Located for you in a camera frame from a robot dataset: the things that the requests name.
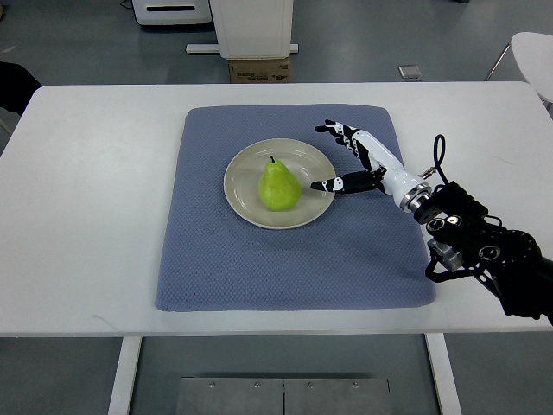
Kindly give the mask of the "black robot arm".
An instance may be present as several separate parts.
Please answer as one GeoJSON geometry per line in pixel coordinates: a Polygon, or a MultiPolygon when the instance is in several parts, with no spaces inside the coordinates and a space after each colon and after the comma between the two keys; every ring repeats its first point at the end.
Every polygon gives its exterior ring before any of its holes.
{"type": "Polygon", "coordinates": [[[425,276],[435,283],[473,277],[498,298],[508,316],[552,319],[552,261],[528,233],[509,230],[442,171],[445,137],[434,140],[434,167],[442,183],[409,208],[431,236],[425,276]]]}

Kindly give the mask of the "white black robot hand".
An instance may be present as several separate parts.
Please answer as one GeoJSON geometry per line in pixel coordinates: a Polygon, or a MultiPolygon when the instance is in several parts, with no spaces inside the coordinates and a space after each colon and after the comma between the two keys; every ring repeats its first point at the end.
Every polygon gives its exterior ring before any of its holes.
{"type": "Polygon", "coordinates": [[[379,189],[390,195],[396,206],[408,211],[429,197],[430,186],[422,177],[408,173],[402,163],[370,132],[327,119],[316,126],[328,132],[337,144],[346,147],[363,166],[358,172],[312,182],[311,188],[336,194],[353,194],[379,189]]]}

